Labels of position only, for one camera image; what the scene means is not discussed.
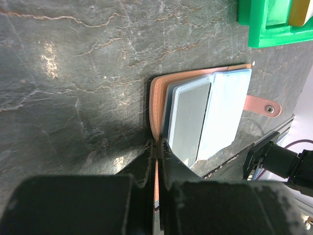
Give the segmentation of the pink leather card holder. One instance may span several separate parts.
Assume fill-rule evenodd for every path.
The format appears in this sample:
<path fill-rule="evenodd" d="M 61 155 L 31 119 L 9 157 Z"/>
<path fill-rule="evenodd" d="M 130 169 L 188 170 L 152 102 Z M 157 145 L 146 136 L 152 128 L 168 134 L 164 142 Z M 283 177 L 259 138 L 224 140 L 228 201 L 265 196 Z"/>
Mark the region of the pink leather card holder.
<path fill-rule="evenodd" d="M 269 118 L 282 106 L 247 93 L 251 64 L 162 75 L 152 80 L 149 119 L 156 141 L 165 140 L 179 162 L 177 181 L 198 181 L 192 166 L 231 145 L 243 111 Z"/>

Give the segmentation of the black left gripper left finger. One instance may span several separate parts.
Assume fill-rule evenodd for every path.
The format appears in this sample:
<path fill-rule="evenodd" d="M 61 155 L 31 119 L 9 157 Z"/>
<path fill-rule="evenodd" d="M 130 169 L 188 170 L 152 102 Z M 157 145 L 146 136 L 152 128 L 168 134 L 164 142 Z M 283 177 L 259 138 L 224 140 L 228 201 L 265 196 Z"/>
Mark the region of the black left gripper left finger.
<path fill-rule="evenodd" d="M 156 144 L 115 175 L 40 175 L 13 192 L 3 235 L 150 235 L 154 226 Z"/>

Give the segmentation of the green plastic bin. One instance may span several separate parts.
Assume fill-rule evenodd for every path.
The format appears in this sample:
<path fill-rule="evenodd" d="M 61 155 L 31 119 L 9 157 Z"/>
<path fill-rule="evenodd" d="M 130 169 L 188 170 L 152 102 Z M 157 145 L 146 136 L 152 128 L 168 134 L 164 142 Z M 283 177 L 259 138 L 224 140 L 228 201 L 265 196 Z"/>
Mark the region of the green plastic bin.
<path fill-rule="evenodd" d="M 249 27 L 249 47 L 274 47 L 313 39 L 313 17 L 301 27 L 288 25 L 291 3 L 292 0 L 238 1 L 238 23 Z"/>

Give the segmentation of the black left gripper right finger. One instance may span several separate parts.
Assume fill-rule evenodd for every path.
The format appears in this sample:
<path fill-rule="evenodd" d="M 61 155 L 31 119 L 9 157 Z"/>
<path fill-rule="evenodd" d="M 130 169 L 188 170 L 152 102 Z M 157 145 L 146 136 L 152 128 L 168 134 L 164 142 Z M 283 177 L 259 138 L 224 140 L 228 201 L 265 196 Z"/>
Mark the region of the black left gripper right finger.
<path fill-rule="evenodd" d="M 275 181 L 204 180 L 158 141 L 160 227 L 166 235 L 304 235 L 296 202 Z"/>

